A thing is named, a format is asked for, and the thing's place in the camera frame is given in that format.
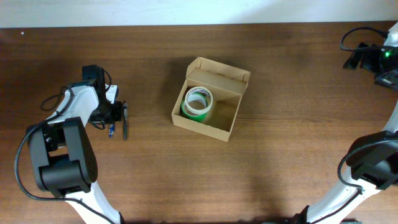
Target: cable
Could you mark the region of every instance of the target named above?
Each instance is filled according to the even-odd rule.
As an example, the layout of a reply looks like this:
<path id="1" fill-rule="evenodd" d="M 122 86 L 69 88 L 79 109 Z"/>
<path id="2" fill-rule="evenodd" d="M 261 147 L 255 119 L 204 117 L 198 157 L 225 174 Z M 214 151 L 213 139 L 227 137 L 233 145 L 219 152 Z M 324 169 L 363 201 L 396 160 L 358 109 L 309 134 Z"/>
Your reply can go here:
<path id="1" fill-rule="evenodd" d="M 327 218 L 332 217 L 333 215 L 336 215 L 337 213 L 342 211 L 345 207 L 347 207 L 354 199 L 356 199 L 356 197 L 358 197 L 361 194 L 362 194 L 362 192 L 358 189 L 358 191 L 346 203 L 344 203 L 344 205 L 342 205 L 339 209 L 337 209 L 336 211 L 330 213 L 329 215 L 327 215 L 325 217 L 322 217 L 322 218 L 320 218 L 318 220 L 315 220 L 314 222 L 311 222 L 311 224 L 316 224 L 316 223 L 318 223 L 320 221 L 323 221 L 323 220 L 325 220 Z"/>
<path id="2" fill-rule="evenodd" d="M 101 120 L 102 128 L 99 127 L 99 126 L 97 126 L 94 122 L 92 122 L 92 121 L 90 121 L 90 120 L 88 120 L 88 122 L 89 122 L 92 126 L 94 126 L 94 128 L 96 128 L 96 129 L 105 130 L 105 122 L 104 122 L 103 119 Z"/>
<path id="3" fill-rule="evenodd" d="M 108 78 L 109 78 L 109 86 L 107 87 L 107 89 L 105 89 L 105 92 L 107 92 L 111 88 L 112 78 L 111 78 L 111 75 L 105 69 L 104 69 L 104 72 L 108 75 Z"/>
<path id="4" fill-rule="evenodd" d="M 15 172 L 15 177 L 17 179 L 17 183 L 18 186 L 21 188 L 22 192 L 24 194 L 26 194 L 28 197 L 35 199 L 35 200 L 41 200 L 41 201 L 61 201 L 61 202 L 76 202 L 78 204 L 80 204 L 81 206 L 85 207 L 87 210 L 93 212 L 94 214 L 98 215 L 101 218 L 104 218 L 106 221 L 108 221 L 111 224 L 115 224 L 112 220 L 110 220 L 108 217 L 106 217 L 105 215 L 97 212 L 96 210 L 93 210 L 91 207 L 89 207 L 88 205 L 86 205 L 85 203 L 83 203 L 81 200 L 77 200 L 75 198 L 48 198 L 48 197 L 38 197 L 35 195 L 32 195 L 28 190 L 26 190 L 26 188 L 24 187 L 24 185 L 21 182 L 21 178 L 19 176 L 19 168 L 18 168 L 18 164 L 19 164 L 19 156 L 21 154 L 22 148 L 25 144 L 25 142 L 29 139 L 29 137 L 36 132 L 39 128 L 41 128 L 44 124 L 53 121 L 59 117 L 62 116 L 62 114 L 68 109 L 68 107 L 70 106 L 71 102 L 73 101 L 73 98 L 75 97 L 75 95 L 73 94 L 73 90 L 70 87 L 67 86 L 63 86 L 62 89 L 66 88 L 67 90 L 69 90 L 70 92 L 70 98 L 67 102 L 67 104 L 65 105 L 65 107 L 61 110 L 61 111 L 56 111 L 56 115 L 48 118 L 42 122 L 40 122 L 39 124 L 36 124 L 33 128 L 31 128 L 24 136 L 24 138 L 22 138 L 21 143 L 19 144 L 18 150 L 17 150 L 17 154 L 15 156 L 15 162 L 14 162 L 14 172 Z"/>
<path id="5" fill-rule="evenodd" d="M 45 100 L 43 101 L 43 103 L 40 105 L 40 109 L 41 109 L 42 111 L 52 111 L 52 110 L 54 110 L 54 109 L 58 106 L 58 104 L 61 102 L 61 97 L 65 94 L 65 92 L 63 91 L 64 89 L 67 90 L 68 88 L 67 88 L 66 86 L 62 86 L 59 94 L 50 96 L 50 97 L 48 97 L 47 99 L 45 99 Z M 55 98 L 55 97 L 58 97 L 58 99 L 57 99 L 57 101 L 55 102 L 55 104 L 54 104 L 51 108 L 45 109 L 45 108 L 44 108 L 44 104 L 46 104 L 46 102 L 48 102 L 49 100 L 51 100 L 52 98 Z"/>
<path id="6" fill-rule="evenodd" d="M 344 34 L 343 38 L 341 38 L 340 41 L 340 49 L 341 50 L 345 50 L 345 51 L 351 51 L 351 52 L 359 52 L 359 51 L 366 51 L 366 50 L 379 50 L 379 49 L 392 49 L 392 50 L 398 50 L 398 47 L 393 47 L 393 46 L 373 46 L 373 47 L 361 47 L 361 48 L 355 48 L 355 49 L 349 49 L 346 48 L 343 43 L 345 38 L 352 32 L 357 31 L 357 30 L 371 30 L 373 32 L 377 32 L 378 34 L 380 34 L 382 37 L 387 38 L 388 33 L 386 31 L 381 31 L 381 30 L 377 30 L 375 28 L 372 27 L 357 27 L 354 28 L 350 31 L 348 31 L 346 34 Z"/>
<path id="7" fill-rule="evenodd" d="M 342 174 L 341 174 L 341 169 L 342 169 L 342 167 L 343 167 L 343 164 L 344 164 L 352 155 L 356 154 L 357 152 L 359 152 L 359 151 L 361 151 L 361 150 L 363 150 L 363 149 L 366 149 L 367 147 L 376 146 L 376 145 L 382 144 L 382 143 L 397 142 L 397 141 L 398 141 L 397 138 L 395 138 L 395 139 L 386 139 L 386 140 L 381 140 L 381 141 L 377 141 L 377 142 L 372 142 L 372 143 L 366 144 L 366 145 L 364 145 L 364 146 L 361 146 L 361 147 L 359 147 L 359 148 L 357 148 L 357 149 L 352 150 L 350 153 L 348 153 L 347 155 L 345 155 L 345 157 L 343 157 L 342 160 L 340 161 L 340 163 L 338 164 L 338 167 L 337 167 L 337 176 L 338 176 L 339 180 L 340 180 L 343 184 L 345 184 L 345 185 L 347 185 L 347 186 L 356 187 L 356 188 L 357 188 L 358 190 L 360 190 L 361 193 L 362 193 L 362 192 L 364 191 L 364 189 L 363 189 L 363 187 L 362 187 L 361 185 L 358 185 L 358 184 L 351 184 L 351 183 L 348 183 L 347 181 L 344 180 L 344 178 L 343 178 L 343 176 L 342 176 Z"/>

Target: white tape roll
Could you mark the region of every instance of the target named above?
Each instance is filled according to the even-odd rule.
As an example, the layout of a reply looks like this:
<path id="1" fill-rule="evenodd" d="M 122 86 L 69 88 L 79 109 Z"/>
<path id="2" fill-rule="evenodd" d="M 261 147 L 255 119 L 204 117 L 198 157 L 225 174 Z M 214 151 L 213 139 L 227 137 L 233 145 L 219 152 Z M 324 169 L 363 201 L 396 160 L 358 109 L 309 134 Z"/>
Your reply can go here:
<path id="1" fill-rule="evenodd" d="M 200 93 L 191 94 L 189 99 L 186 100 L 186 102 L 188 104 L 191 102 L 194 102 L 194 101 L 201 103 L 204 108 L 206 108 L 206 106 L 207 106 L 206 98 Z"/>
<path id="2" fill-rule="evenodd" d="M 191 97 L 197 97 L 197 96 L 193 95 L 194 93 L 201 93 L 202 95 L 209 97 L 210 102 L 208 102 L 208 105 L 205 109 L 198 110 L 198 109 L 192 108 L 189 105 L 189 102 L 193 101 L 193 100 L 191 100 Z M 189 112 L 191 112 L 193 114 L 197 114 L 197 115 L 205 114 L 205 113 L 209 112 L 209 110 L 211 109 L 211 106 L 213 106 L 213 95 L 205 87 L 200 87 L 200 86 L 193 87 L 192 89 L 188 90 L 187 94 L 185 95 L 185 105 L 187 106 L 187 109 L 189 110 Z"/>

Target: wooden desk surface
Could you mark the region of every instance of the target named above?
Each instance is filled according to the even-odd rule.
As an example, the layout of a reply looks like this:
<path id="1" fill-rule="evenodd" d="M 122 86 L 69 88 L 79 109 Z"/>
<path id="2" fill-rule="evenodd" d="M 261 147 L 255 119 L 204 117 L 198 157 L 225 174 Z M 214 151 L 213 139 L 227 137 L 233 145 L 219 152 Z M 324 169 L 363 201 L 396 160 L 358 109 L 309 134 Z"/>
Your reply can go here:
<path id="1" fill-rule="evenodd" d="M 18 188 L 14 156 L 26 127 L 50 115 L 48 96 L 98 64 L 129 103 L 129 140 L 87 126 L 98 182 L 127 221 L 236 222 L 291 217 L 337 182 L 358 137 L 381 130 L 398 93 L 364 70 L 342 70 L 341 36 L 393 22 L 231 26 L 0 29 L 0 222 L 82 223 L 63 202 L 38 202 Z M 347 40 L 381 44 L 370 33 Z M 171 110 L 187 65 L 202 56 L 252 71 L 228 143 L 173 126 Z M 37 195 L 28 148 L 21 176 Z M 350 218 L 396 223 L 398 188 Z"/>

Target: green tape roll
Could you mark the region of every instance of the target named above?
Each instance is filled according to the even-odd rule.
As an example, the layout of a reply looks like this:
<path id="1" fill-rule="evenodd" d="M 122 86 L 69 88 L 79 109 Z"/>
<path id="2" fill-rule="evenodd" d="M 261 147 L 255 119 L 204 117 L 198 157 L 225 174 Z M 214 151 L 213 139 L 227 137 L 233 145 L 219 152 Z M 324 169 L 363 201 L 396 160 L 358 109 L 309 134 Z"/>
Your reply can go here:
<path id="1" fill-rule="evenodd" d="M 194 98 L 198 99 L 198 100 L 192 100 L 192 101 L 199 101 L 201 103 L 205 103 L 203 106 L 207 107 L 207 101 L 206 98 L 200 94 L 200 93 L 193 93 L 191 96 L 193 96 Z M 201 115 L 192 115 L 189 114 L 186 110 L 185 110 L 185 99 L 182 100 L 181 102 L 181 110 L 182 113 L 188 118 L 191 119 L 193 121 L 197 121 L 197 122 L 201 122 L 206 118 L 207 113 L 201 114 Z"/>

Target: white wall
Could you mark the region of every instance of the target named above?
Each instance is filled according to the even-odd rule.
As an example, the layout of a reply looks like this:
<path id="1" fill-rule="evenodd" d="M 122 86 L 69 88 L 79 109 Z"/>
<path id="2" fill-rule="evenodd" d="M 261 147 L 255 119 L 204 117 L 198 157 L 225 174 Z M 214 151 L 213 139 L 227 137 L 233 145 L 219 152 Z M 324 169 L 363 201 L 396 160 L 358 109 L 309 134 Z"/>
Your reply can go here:
<path id="1" fill-rule="evenodd" d="M 398 0 L 0 0 L 0 27 L 398 20 Z"/>

